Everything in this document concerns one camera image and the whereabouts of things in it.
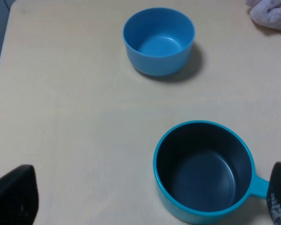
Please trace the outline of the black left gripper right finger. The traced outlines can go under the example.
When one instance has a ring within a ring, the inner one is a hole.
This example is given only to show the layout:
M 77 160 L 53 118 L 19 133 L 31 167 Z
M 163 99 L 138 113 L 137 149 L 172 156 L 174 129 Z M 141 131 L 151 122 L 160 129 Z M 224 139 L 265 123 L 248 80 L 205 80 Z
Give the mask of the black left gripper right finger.
M 273 224 L 281 225 L 281 162 L 272 169 L 266 203 Z

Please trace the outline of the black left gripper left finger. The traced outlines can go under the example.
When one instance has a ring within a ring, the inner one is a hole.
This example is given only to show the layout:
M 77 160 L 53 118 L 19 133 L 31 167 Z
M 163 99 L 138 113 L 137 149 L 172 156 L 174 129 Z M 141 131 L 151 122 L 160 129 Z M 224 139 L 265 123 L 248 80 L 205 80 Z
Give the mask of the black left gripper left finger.
M 39 206 L 35 169 L 20 165 L 0 178 L 0 225 L 32 225 Z

